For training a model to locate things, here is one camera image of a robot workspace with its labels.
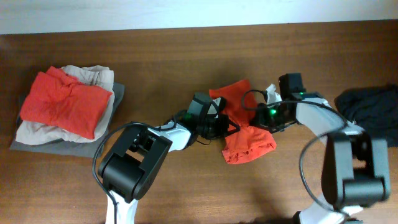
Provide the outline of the red soccer t-shirt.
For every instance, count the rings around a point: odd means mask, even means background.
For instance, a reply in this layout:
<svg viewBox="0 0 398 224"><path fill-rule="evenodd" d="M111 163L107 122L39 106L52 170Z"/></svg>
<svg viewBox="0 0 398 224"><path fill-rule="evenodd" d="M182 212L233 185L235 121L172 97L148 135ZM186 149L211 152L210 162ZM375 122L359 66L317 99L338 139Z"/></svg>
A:
<svg viewBox="0 0 398 224"><path fill-rule="evenodd" d="M249 124L256 112L245 110L241 103L244 102L249 108L257 106L254 94L249 92L250 89L249 80L240 80L232 85L209 91L214 100L219 97L226 99L222 113L228 115L229 119L240 127L240 131L225 137L226 146L222 154L228 164L251 162L277 147L269 131Z"/></svg>

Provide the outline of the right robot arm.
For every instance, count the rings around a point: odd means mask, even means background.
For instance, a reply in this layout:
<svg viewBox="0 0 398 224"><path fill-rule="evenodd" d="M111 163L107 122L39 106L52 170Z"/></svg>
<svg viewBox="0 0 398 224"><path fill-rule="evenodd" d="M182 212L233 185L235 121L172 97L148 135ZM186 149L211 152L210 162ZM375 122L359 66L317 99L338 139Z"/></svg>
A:
<svg viewBox="0 0 398 224"><path fill-rule="evenodd" d="M385 202L391 194L387 141L348 121L319 92L308 92L300 73L279 77L279 88L277 93L270 85L260 92L265 102L253 108L251 125L277 133L301 124L315 135L298 159L300 178L313 203L297 211L291 222L359 223L354 214ZM303 170L305 154L317 141L325 145L319 196L310 190Z"/></svg>

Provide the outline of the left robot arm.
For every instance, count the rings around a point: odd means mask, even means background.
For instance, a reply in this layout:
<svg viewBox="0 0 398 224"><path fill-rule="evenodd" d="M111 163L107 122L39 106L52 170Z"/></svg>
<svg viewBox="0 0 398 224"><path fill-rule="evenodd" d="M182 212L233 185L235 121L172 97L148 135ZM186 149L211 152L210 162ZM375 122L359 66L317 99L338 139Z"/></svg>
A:
<svg viewBox="0 0 398 224"><path fill-rule="evenodd" d="M108 200L107 223L134 223L137 204L153 184L169 152L182 151L199 137L212 141L239 132L222 111L226 99L196 93L186 110L160 126L132 121L116 131L120 136L92 173Z"/></svg>

